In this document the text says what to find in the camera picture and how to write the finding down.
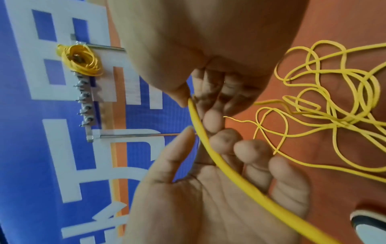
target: palm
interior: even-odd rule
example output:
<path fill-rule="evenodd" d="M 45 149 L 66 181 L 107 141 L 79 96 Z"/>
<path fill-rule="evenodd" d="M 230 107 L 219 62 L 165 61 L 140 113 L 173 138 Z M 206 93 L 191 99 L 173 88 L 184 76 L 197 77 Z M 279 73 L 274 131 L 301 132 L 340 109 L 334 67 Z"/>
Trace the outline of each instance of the palm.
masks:
<path fill-rule="evenodd" d="M 211 144 L 221 153 L 233 148 L 238 141 L 235 131 L 231 130 L 220 132 L 214 137 L 216 138 L 211 139 Z M 257 141 L 240 143 L 243 145 L 236 145 L 234 152 L 223 154 L 233 169 L 239 172 L 244 167 L 243 156 L 236 156 L 245 152 L 238 149 L 250 151 L 253 148 L 249 147 L 261 144 Z M 268 190 L 272 179 L 271 173 L 267 171 L 268 162 L 265 157 L 270 153 L 267 149 L 264 146 L 260 150 L 255 149 L 255 152 L 259 151 L 255 155 L 259 154 L 260 158 L 260 162 L 255 165 L 250 162 L 258 158 L 247 155 L 249 162 L 245 162 L 243 170 L 243 176 L 262 191 Z M 297 178 L 293 185 L 283 185 L 278 179 L 277 186 L 287 186 L 291 190 L 283 193 L 274 189 L 272 198 L 296 214 L 304 215 L 308 209 L 308 186 L 296 171 L 291 171 L 288 165 L 282 164 L 281 159 L 276 159 L 278 160 L 281 163 L 270 163 L 271 166 L 276 165 L 276 170 L 287 167 L 284 170 L 289 169 L 290 174 Z M 275 177 L 275 173 L 283 174 L 279 171 L 272 173 Z M 128 223 L 128 243 L 131 243 L 130 240 L 146 244 L 297 243 L 299 240 L 296 232 L 265 211 L 232 183 L 213 164 L 201 146 L 191 172 L 185 179 L 171 184 L 144 180 L 140 184 L 130 219 L 136 221 Z M 145 236 L 142 242 L 138 241 L 138 231 L 141 232 L 140 236 Z"/>

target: yellow cable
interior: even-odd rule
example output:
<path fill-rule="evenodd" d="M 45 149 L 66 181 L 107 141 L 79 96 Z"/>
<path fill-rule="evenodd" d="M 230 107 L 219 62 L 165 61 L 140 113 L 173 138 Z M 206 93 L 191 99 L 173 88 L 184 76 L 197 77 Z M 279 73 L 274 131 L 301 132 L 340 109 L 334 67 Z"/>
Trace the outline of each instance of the yellow cable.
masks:
<path fill-rule="evenodd" d="M 314 51 L 315 47 L 320 44 L 330 44 L 333 46 L 336 46 L 341 51 L 332 53 L 323 57 L 318 57 L 316 52 Z M 283 96 L 283 100 L 267 100 L 263 102 L 257 102 L 256 105 L 265 105 L 265 104 L 272 104 L 272 103 L 280 103 L 284 106 L 284 109 L 287 112 L 284 112 L 277 108 L 271 108 L 271 107 L 261 107 L 256 112 L 256 121 L 240 121 L 234 118 L 235 121 L 239 122 L 247 122 L 247 123 L 253 123 L 257 126 L 254 138 L 257 135 L 257 132 L 260 130 L 263 134 L 263 136 L 266 138 L 267 142 L 271 145 L 271 147 L 275 150 L 274 154 L 279 153 L 283 155 L 284 157 L 298 163 L 304 166 L 308 167 L 314 167 L 314 168 L 325 168 L 325 169 L 332 169 L 332 170 L 339 170 L 343 172 L 347 172 L 350 174 L 355 174 L 358 176 L 366 177 L 372 180 L 377 180 L 380 182 L 385 182 L 386 179 L 378 176 L 374 176 L 371 174 L 367 174 L 364 172 L 360 172 L 353 169 L 338 167 L 338 166 L 330 166 L 330 165 L 315 165 L 315 164 L 308 164 L 301 162 L 299 160 L 296 160 L 287 154 L 280 151 L 280 147 L 284 143 L 285 139 L 288 137 L 301 137 L 305 135 L 309 135 L 312 133 L 316 133 L 318 131 L 326 130 L 326 129 L 332 129 L 333 130 L 333 146 L 339 157 L 345 161 L 350 166 L 362 170 L 362 171 L 368 171 L 368 172 L 385 172 L 386 166 L 379 167 L 379 168 L 368 168 L 364 166 L 357 165 L 350 160 L 346 159 L 341 152 L 338 149 L 337 146 L 337 129 L 338 128 L 345 128 L 349 129 L 355 132 L 360 133 L 363 135 L 366 139 L 371 141 L 374 145 L 379 147 L 382 151 L 386 152 L 386 147 L 384 147 L 379 140 L 386 142 L 386 130 L 382 126 L 386 126 L 386 122 L 377 121 L 370 111 L 377 105 L 380 97 L 380 85 L 374 74 L 379 71 L 380 69 L 384 68 L 386 66 L 386 62 L 378 65 L 374 69 L 370 70 L 369 72 L 363 71 L 363 70 L 356 70 L 356 69 L 347 69 L 345 67 L 346 60 L 347 60 L 347 53 L 356 52 L 356 51 L 363 51 L 363 50 L 369 50 L 369 49 L 375 49 L 375 48 L 382 48 L 386 47 L 386 43 L 381 44 L 375 44 L 375 45 L 368 45 L 363 47 L 356 47 L 352 49 L 346 49 L 343 45 L 333 42 L 333 41 L 318 41 L 316 42 L 311 48 L 307 47 L 293 47 L 287 51 L 287 53 L 295 50 L 295 49 L 302 49 L 307 51 L 307 57 L 306 62 L 303 65 L 300 65 L 290 71 L 284 78 L 281 78 L 277 74 L 277 67 L 275 68 L 274 74 L 275 76 L 283 81 L 284 85 L 286 86 L 301 86 L 305 87 L 304 90 L 302 90 L 296 97 L 295 96 Z M 59 56 L 62 57 L 63 62 L 73 71 L 89 75 L 89 76 L 98 76 L 103 73 L 103 68 L 101 63 L 99 62 L 98 57 L 85 45 L 74 45 L 71 47 L 66 46 L 58 46 L 57 53 Z M 322 60 L 336 57 L 341 55 L 341 64 L 340 69 L 337 70 L 322 70 L 320 67 L 320 62 Z M 313 70 L 311 69 L 310 65 L 315 64 L 316 68 Z M 304 71 L 300 74 L 297 74 L 295 76 L 292 76 L 296 71 L 306 68 L 307 71 Z M 350 112 L 347 112 L 341 108 L 339 108 L 332 100 L 329 92 L 327 89 L 325 89 L 320 84 L 320 74 L 327 74 L 327 73 L 336 73 L 341 74 L 344 78 L 344 80 L 347 82 L 348 86 L 350 87 L 353 97 L 354 97 L 354 103 L 353 107 Z M 295 80 L 298 77 L 301 77 L 306 74 L 315 74 L 315 84 L 292 84 L 290 81 Z M 351 80 L 351 77 L 357 79 L 360 81 L 360 84 L 358 88 L 355 87 L 354 83 Z M 321 106 L 318 104 L 315 104 L 313 102 L 307 101 L 305 99 L 302 99 L 302 95 L 306 93 L 307 91 L 315 91 L 318 92 L 320 95 L 322 95 L 326 99 L 326 112 L 321 111 Z M 216 163 L 216 165 L 219 167 L 219 169 L 233 182 L 235 183 L 242 191 L 244 191 L 248 196 L 250 196 L 253 200 L 255 200 L 258 204 L 260 204 L 263 208 L 265 208 L 267 211 L 269 211 L 271 214 L 276 216 L 278 219 L 280 219 L 282 222 L 287 224 L 289 227 L 300 233 L 301 235 L 307 237 L 309 240 L 318 243 L 318 244 L 338 244 L 339 241 L 335 240 L 334 238 L 330 237 L 328 234 L 322 232 L 312 224 L 308 223 L 307 221 L 303 220 L 302 218 L 296 216 L 292 212 L 284 209 L 280 205 L 273 202 L 268 196 L 261 193 L 254 185 L 249 183 L 247 180 L 245 180 L 241 175 L 239 175 L 237 172 L 235 172 L 224 160 L 223 158 L 216 153 L 209 144 L 209 138 L 206 134 L 206 131 L 201 123 L 201 120 L 198 116 L 198 113 L 195 109 L 194 102 L 192 99 L 189 99 L 189 112 L 191 115 L 191 119 L 193 122 L 193 126 L 197 132 L 197 135 L 199 136 L 203 146 L 207 150 L 210 157 L 213 159 L 213 161 Z M 291 111 L 290 106 L 293 106 L 296 111 Z M 259 112 L 262 110 L 267 110 L 264 114 L 262 119 L 259 121 L 258 115 Z M 268 130 L 262 126 L 262 123 L 264 122 L 264 119 L 266 116 L 272 112 L 275 111 L 281 117 L 283 118 L 285 122 L 285 131 L 284 133 Z M 345 115 L 344 118 L 338 119 L 337 112 L 342 113 Z M 305 121 L 302 121 L 292 115 L 301 115 L 309 118 L 314 119 L 322 119 L 325 121 L 330 121 L 330 123 L 324 123 L 324 124 L 313 124 L 308 123 Z M 290 135 L 288 134 L 289 131 L 289 125 L 287 117 L 303 124 L 306 126 L 313 127 L 314 129 L 300 134 Z M 372 131 L 360 129 L 355 126 L 358 122 L 364 122 L 364 123 L 370 123 L 375 125 L 375 127 L 383 134 L 377 134 Z M 274 146 L 272 142 L 268 139 L 267 133 L 272 133 L 276 135 L 282 136 L 282 139 L 280 143 L 277 146 Z"/>
<path fill-rule="evenodd" d="M 101 76 L 103 66 L 99 57 L 86 45 L 64 46 L 59 44 L 56 54 L 62 62 L 72 71 L 87 75 Z"/>

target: hand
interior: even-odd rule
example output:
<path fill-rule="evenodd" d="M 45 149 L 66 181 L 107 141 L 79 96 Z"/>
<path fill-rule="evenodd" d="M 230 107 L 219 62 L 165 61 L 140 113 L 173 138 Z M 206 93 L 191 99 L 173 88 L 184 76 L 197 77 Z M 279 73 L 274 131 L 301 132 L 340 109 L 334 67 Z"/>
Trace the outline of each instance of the hand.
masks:
<path fill-rule="evenodd" d="M 125 244 L 299 243 L 299 234 L 232 183 L 202 145 L 188 176 L 172 182 L 194 141 L 193 129 L 186 128 L 151 166 L 136 190 Z M 238 132 L 225 129 L 210 144 L 245 179 L 264 193 L 272 188 L 275 202 L 305 217 L 307 180 L 285 159 L 272 157 L 265 142 L 243 141 Z"/>
<path fill-rule="evenodd" d="M 290 47 L 307 0 L 108 0 L 114 24 L 140 76 L 187 105 L 220 116 L 247 109 Z"/>

